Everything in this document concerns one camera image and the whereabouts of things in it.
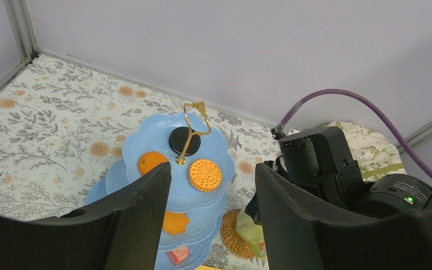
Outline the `green paper cup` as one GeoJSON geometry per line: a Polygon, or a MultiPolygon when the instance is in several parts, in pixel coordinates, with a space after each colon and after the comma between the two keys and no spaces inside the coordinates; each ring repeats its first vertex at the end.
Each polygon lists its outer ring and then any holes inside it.
{"type": "Polygon", "coordinates": [[[236,233],[246,241],[258,259],[267,260],[263,228],[254,222],[252,217],[240,210],[236,219],[236,233]]]}

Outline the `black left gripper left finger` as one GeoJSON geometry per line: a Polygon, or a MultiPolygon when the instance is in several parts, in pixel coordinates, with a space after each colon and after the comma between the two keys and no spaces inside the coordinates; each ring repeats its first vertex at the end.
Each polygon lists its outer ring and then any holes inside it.
{"type": "Polygon", "coordinates": [[[0,269],[153,269],[171,167],[61,217],[0,216],[0,269]]]}

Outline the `woven rattan coaster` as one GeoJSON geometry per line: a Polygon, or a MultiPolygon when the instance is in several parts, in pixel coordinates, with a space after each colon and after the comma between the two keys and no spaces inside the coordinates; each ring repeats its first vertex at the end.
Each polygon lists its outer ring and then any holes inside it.
{"type": "Polygon", "coordinates": [[[225,247],[234,256],[242,259],[256,258],[249,244],[235,231],[237,215],[243,209],[233,209],[223,215],[220,236],[225,247]]]}

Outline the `pink cake slice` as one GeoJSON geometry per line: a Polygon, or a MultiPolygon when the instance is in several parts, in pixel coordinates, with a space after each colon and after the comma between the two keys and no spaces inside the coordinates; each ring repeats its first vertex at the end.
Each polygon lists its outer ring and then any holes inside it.
{"type": "Polygon", "coordinates": [[[167,251],[166,254],[173,265],[176,266],[187,259],[190,254],[190,250],[186,245],[182,245],[176,249],[167,251]]]}

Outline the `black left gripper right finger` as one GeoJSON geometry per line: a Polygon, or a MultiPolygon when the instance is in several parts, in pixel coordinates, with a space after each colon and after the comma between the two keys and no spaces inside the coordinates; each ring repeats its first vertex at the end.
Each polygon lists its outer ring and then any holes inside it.
{"type": "Polygon", "coordinates": [[[432,269],[432,210],[366,217],[263,163],[255,184],[270,269],[432,269]]]}

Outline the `orange flower cookie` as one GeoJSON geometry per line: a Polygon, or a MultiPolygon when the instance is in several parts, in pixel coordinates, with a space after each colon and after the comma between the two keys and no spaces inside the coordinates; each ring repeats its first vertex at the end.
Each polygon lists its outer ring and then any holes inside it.
{"type": "Polygon", "coordinates": [[[186,213],[175,213],[166,211],[163,220],[162,230],[172,236],[186,231],[186,226],[190,223],[186,213]]]}

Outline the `blue three-tier cake stand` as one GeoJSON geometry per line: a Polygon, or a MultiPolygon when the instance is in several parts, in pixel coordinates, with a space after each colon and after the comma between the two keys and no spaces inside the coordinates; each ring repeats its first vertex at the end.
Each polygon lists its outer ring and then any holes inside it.
{"type": "Polygon", "coordinates": [[[235,165],[227,152],[223,134],[210,126],[203,102],[186,103],[185,109],[192,107],[199,115],[182,112],[173,115],[154,114],[144,120],[138,130],[128,136],[123,143],[123,157],[114,163],[105,178],[98,181],[89,191],[86,203],[91,204],[135,182],[142,175],[137,163],[140,157],[150,151],[163,154],[171,166],[172,181],[166,211],[186,213],[190,223],[184,233],[172,236],[161,232],[156,269],[195,269],[207,259],[212,240],[221,224],[222,211],[227,201],[226,187],[235,173],[235,165]],[[169,136],[178,127],[187,127],[189,136],[180,155],[169,146],[169,136]],[[185,156],[192,136],[199,135],[201,146],[197,153],[185,156]],[[209,159],[216,163],[222,172],[219,187],[211,192],[194,188],[188,179],[189,166],[198,159],[209,159]],[[186,245],[190,254],[186,260],[173,265],[167,251],[186,245]]]}

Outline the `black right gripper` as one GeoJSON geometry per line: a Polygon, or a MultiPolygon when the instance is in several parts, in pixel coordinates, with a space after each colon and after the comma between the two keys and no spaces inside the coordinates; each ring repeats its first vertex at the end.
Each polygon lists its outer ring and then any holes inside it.
{"type": "Polygon", "coordinates": [[[283,208],[297,210],[329,223],[426,223],[432,222],[432,187],[411,175],[393,173],[374,182],[362,178],[358,161],[352,157],[347,139],[338,127],[313,128],[292,135],[273,132],[282,154],[262,167],[284,192],[263,198],[264,187],[245,208],[245,217],[262,223],[261,206],[287,219],[283,208]]]}

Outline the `orange waffle cookie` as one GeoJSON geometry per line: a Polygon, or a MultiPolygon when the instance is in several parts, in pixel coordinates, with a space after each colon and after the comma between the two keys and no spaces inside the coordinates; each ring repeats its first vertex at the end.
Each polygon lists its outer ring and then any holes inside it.
{"type": "Polygon", "coordinates": [[[222,172],[213,161],[198,159],[189,166],[188,179],[190,184],[197,190],[211,192],[221,184],[222,172]]]}

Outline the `black round cookie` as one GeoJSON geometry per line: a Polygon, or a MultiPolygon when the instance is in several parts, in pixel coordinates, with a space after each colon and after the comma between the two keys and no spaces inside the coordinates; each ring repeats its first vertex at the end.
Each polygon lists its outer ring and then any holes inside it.
{"type": "MultiPolygon", "coordinates": [[[[184,149],[189,136],[187,127],[178,127],[174,129],[169,136],[169,146],[176,154],[180,155],[184,149]]],[[[185,156],[191,156],[198,152],[201,146],[201,138],[199,135],[191,137],[189,146],[185,152],[185,156]]]]}

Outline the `orange round cookie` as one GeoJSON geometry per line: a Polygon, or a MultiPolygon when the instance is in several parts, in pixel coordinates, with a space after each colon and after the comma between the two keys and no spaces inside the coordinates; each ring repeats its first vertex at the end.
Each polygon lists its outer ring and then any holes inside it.
{"type": "Polygon", "coordinates": [[[166,162],[168,162],[168,159],[163,154],[156,151],[150,151],[140,157],[137,163],[137,168],[143,176],[154,169],[154,167],[166,162]]]}

